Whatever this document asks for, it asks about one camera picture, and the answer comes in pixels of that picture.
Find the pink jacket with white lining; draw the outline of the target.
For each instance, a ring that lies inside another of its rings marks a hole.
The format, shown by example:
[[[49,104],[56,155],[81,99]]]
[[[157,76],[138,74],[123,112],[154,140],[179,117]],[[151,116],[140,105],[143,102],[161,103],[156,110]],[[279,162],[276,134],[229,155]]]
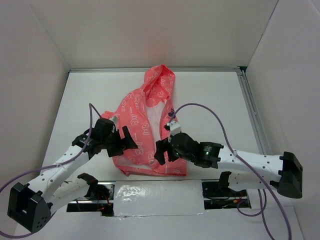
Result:
[[[187,163],[176,160],[160,165],[154,158],[156,141],[168,137],[164,126],[174,114],[172,93],[175,74],[165,65],[157,65],[144,74],[144,83],[129,92],[115,112],[105,111],[102,117],[117,116],[116,126],[128,127],[138,149],[130,149],[122,156],[113,157],[113,163],[124,175],[186,176]]]

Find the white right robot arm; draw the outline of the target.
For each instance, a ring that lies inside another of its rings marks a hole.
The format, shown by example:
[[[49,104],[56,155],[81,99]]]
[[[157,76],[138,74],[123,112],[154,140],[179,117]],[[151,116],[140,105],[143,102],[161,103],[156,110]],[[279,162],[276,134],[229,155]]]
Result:
[[[263,155],[230,150],[180,132],[158,140],[154,157],[161,165],[183,159],[197,167],[222,169],[218,190],[223,196],[250,189],[271,189],[291,199],[303,196],[303,167],[292,152]]]

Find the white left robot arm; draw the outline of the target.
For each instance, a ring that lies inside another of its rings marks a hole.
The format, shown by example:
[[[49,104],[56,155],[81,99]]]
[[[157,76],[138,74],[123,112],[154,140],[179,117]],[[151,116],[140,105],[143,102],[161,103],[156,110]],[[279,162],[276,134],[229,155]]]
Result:
[[[67,151],[28,183],[16,183],[9,194],[7,215],[34,234],[53,214],[69,202],[85,197],[92,200],[99,193],[98,180],[87,173],[74,181],[66,180],[92,157],[106,150],[109,157],[122,156],[137,149],[127,126],[118,130],[117,118],[99,118],[93,127],[77,136]]]

